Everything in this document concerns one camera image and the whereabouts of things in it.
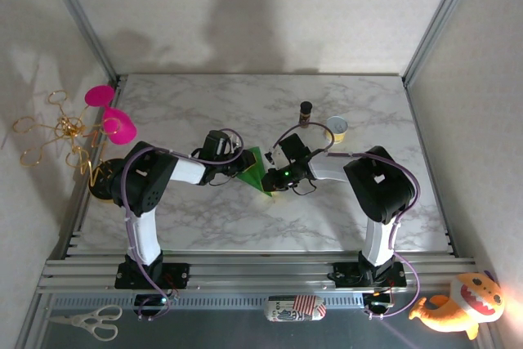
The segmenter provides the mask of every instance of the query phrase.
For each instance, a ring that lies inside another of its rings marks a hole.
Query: brown bottle
[[[303,101],[300,104],[300,119],[299,123],[302,128],[309,127],[309,120],[311,119],[312,104],[309,101]]]

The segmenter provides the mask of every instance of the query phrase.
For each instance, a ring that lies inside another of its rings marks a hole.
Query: stuffed toy
[[[431,297],[429,302],[436,309],[425,307],[427,298],[420,298],[409,319],[418,317],[433,330],[466,331],[469,339],[476,338],[479,323],[499,319],[505,309],[501,289],[490,277],[481,273],[457,275],[450,284],[449,298],[442,294]]]

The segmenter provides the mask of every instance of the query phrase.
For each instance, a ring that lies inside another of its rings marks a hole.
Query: purple cable
[[[177,153],[177,152],[174,152],[174,151],[170,151],[170,150],[167,150],[167,149],[164,149],[164,148],[161,148],[161,147],[145,147],[144,149],[139,150],[135,154],[133,154],[132,157],[126,162],[125,166],[123,167],[120,191],[121,191],[121,194],[122,194],[122,203],[123,203],[123,206],[125,207],[125,228],[126,228],[127,237],[128,237],[128,240],[129,240],[129,247],[131,248],[132,256],[134,257],[135,262],[138,265],[138,268],[140,269],[141,274],[144,276],[144,278],[147,280],[147,282],[149,282],[149,284],[154,289],[156,289],[156,291],[158,293],[160,293],[163,298],[165,298],[165,305],[166,305],[165,311],[164,312],[159,312],[158,314],[156,314],[154,316],[150,316],[149,317],[149,321],[158,319],[160,316],[166,315],[169,312],[169,310],[171,309],[171,304],[170,304],[170,301],[169,301],[169,296],[149,277],[149,275],[145,271],[144,267],[142,266],[143,260],[141,259],[140,255],[138,254],[138,251],[136,249],[136,237],[135,237],[134,228],[132,227],[132,221],[131,221],[132,211],[131,211],[131,207],[129,206],[129,201],[127,200],[127,174],[129,173],[129,169],[131,168],[132,164],[138,158],[140,158],[143,154],[145,154],[147,152],[150,152],[150,151],[153,151],[153,150],[154,151],[162,151],[164,153],[168,153],[168,154],[172,154],[172,155],[175,155],[175,156],[179,156],[179,157],[182,157],[184,159],[191,159],[191,160],[197,161],[199,163],[210,163],[210,164],[231,163],[231,162],[236,160],[241,155],[241,153],[242,153],[242,151],[244,149],[244,139],[235,130],[233,130],[231,128],[223,128],[220,131],[232,132],[239,138],[239,141],[241,143],[240,148],[239,148],[239,152],[237,154],[235,154],[235,156],[232,159],[227,159],[225,161],[206,161],[206,160],[203,160],[203,159],[195,159],[195,158],[192,158],[192,157],[187,157],[187,156],[184,156],[183,154],[180,154],[180,153]],[[139,314],[139,317],[141,317],[141,308],[139,308],[138,314]]]
[[[381,157],[379,155],[375,155],[375,154],[370,154],[370,153],[353,153],[353,154],[349,154],[349,153],[329,153],[328,155],[331,156],[331,157],[364,157],[364,158],[367,158],[367,159],[375,159],[376,161],[381,161],[382,163],[386,163],[388,165],[391,165],[394,168],[398,168],[405,175],[410,177],[410,180],[412,180],[412,182],[414,183],[414,197],[412,199],[412,202],[409,204],[409,206],[407,206],[407,208],[404,211],[402,211],[400,214],[398,214],[398,217],[396,218],[396,220],[392,224],[393,227],[392,227],[392,230],[391,230],[391,235],[389,237],[389,249],[393,250],[394,249],[394,239],[396,238],[396,232],[398,231],[398,226],[399,226],[399,224],[401,222],[401,219],[403,218],[404,214],[406,212],[408,212],[419,201],[419,195],[420,195],[420,191],[421,191],[421,186],[419,185],[419,181],[416,178],[416,176],[410,170],[408,170],[403,165],[397,163],[396,161],[392,161],[391,159],[385,159],[385,158],[383,158],[383,157]],[[383,318],[390,318],[391,316],[395,316],[395,315],[400,314],[403,311],[406,311],[410,306],[412,306],[414,304],[414,302],[418,298],[419,292],[420,292],[419,276],[418,276],[418,273],[416,272],[416,270],[414,269],[414,267],[412,266],[412,264],[410,264],[409,261],[407,261],[404,257],[399,255],[396,251],[394,251],[394,256],[397,257],[398,259],[400,259],[413,272],[414,278],[416,279],[416,293],[414,294],[414,297],[412,298],[412,300],[410,300],[409,304],[407,304],[406,306],[401,307],[398,311],[392,312],[391,314],[381,315],[381,317],[383,317]]]
[[[308,122],[307,124],[312,124],[313,126],[319,126],[319,127],[322,127],[322,128],[324,128],[326,131],[329,132],[329,134],[330,134],[330,142],[329,142],[329,144],[327,145],[327,147],[324,148],[324,151],[327,151],[327,150],[329,150],[331,147],[333,147],[333,145],[334,145],[334,134],[333,134],[333,132],[330,130],[330,128],[328,128],[327,126],[325,126],[325,125],[322,124],[322,123],[317,123],[317,122]],[[272,146],[272,148],[274,149],[274,148],[279,144],[279,142],[280,142],[282,139],[284,139],[284,137],[285,137],[287,134],[289,134],[293,129],[298,128],[298,127],[301,127],[301,126],[302,126],[302,124],[297,124],[297,125],[295,125],[295,126],[292,126],[292,127],[291,127],[289,130],[287,130],[286,132],[284,132],[284,133],[282,134],[282,136],[280,136],[280,137],[278,138],[278,140],[277,140],[276,143]]]

